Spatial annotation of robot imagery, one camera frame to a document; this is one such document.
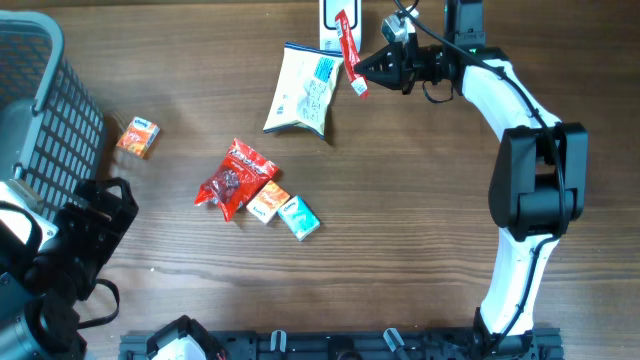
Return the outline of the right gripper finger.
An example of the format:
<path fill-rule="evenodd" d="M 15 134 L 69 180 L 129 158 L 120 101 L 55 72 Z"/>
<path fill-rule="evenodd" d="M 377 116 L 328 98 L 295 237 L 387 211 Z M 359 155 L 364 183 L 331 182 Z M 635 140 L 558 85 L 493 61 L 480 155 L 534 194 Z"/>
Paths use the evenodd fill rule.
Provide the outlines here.
<path fill-rule="evenodd" d="M 370 71 L 367 79 L 390 90 L 402 90 L 405 80 L 402 72 L 395 71 Z"/>
<path fill-rule="evenodd" d="M 395 71 L 401 67 L 403 43 L 393 42 L 361 60 L 354 66 L 355 71 Z"/>

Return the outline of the red candy bar wrapper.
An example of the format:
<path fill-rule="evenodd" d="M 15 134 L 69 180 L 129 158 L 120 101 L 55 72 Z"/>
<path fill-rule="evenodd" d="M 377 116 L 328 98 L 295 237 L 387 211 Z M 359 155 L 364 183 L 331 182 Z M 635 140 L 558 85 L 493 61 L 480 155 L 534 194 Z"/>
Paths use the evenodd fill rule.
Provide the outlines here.
<path fill-rule="evenodd" d="M 335 25 L 349 83 L 360 98 L 366 99 L 369 96 L 367 79 L 355 71 L 360 57 L 345 10 L 337 13 Z"/>

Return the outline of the orange tissue pack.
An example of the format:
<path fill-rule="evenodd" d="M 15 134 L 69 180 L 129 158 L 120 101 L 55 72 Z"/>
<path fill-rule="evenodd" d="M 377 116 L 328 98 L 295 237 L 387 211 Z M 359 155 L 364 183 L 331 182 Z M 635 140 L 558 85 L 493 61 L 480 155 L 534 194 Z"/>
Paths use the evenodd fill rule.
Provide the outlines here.
<path fill-rule="evenodd" d="M 289 193 L 269 180 L 247 204 L 247 210 L 262 223 L 268 224 L 289 199 Z"/>
<path fill-rule="evenodd" d="M 116 147 L 138 158 L 144 158 L 159 132 L 160 128 L 157 124 L 134 117 L 118 140 Z"/>

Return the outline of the cream snack pouch blue seal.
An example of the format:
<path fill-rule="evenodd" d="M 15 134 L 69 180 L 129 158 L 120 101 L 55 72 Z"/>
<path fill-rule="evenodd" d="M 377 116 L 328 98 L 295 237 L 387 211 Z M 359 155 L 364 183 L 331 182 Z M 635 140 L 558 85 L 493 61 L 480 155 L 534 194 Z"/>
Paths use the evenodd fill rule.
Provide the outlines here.
<path fill-rule="evenodd" d="M 338 51 L 286 42 L 263 132 L 297 127 L 324 139 L 326 115 L 342 64 Z"/>

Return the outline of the red snack bag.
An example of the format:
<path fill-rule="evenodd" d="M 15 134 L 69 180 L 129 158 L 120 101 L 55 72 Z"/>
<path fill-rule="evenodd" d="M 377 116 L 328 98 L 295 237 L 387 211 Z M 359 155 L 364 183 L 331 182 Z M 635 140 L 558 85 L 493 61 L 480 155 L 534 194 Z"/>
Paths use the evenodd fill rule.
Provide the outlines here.
<path fill-rule="evenodd" d="M 278 171 L 274 162 L 235 138 L 218 169 L 200 185 L 194 205 L 211 202 L 230 222 Z"/>

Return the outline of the teal tissue pack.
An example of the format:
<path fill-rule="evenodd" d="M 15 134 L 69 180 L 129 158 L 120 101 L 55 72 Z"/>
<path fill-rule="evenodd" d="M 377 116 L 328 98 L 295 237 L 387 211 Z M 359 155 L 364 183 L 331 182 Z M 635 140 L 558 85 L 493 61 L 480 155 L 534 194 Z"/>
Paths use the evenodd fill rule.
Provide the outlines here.
<path fill-rule="evenodd" d="M 291 198 L 278 210 L 278 214 L 300 242 L 320 226 L 319 219 L 300 196 Z"/>

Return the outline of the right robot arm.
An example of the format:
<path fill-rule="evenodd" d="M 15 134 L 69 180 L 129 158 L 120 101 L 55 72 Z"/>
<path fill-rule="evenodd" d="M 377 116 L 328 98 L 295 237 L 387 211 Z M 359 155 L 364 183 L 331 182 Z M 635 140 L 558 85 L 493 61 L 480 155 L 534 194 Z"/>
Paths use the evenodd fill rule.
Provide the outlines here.
<path fill-rule="evenodd" d="M 392 328 L 384 340 L 400 359 L 561 359 L 559 330 L 536 327 L 533 309 L 552 251 L 584 209 L 587 130 L 544 109 L 506 54 L 487 45 L 481 2 L 447 2 L 444 25 L 420 46 L 416 7 L 398 6 L 383 26 L 387 45 L 355 71 L 403 94 L 448 81 L 482 114 L 500 143 L 488 190 L 496 261 L 471 326 L 423 330 L 415 346 Z"/>

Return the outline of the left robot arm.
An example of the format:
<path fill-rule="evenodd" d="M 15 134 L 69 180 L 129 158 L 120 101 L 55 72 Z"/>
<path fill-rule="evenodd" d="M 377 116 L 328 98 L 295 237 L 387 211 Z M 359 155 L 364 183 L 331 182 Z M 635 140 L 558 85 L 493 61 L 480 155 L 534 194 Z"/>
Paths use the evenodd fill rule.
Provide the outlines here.
<path fill-rule="evenodd" d="M 138 213 L 129 183 L 122 178 L 82 180 L 76 195 L 86 206 L 65 204 L 44 231 L 26 209 L 1 207 L 24 218 L 27 239 L 1 228 L 1 356 L 4 359 L 80 359 L 86 343 L 79 332 L 104 325 L 109 317 L 82 321 L 73 306 L 86 300 Z"/>

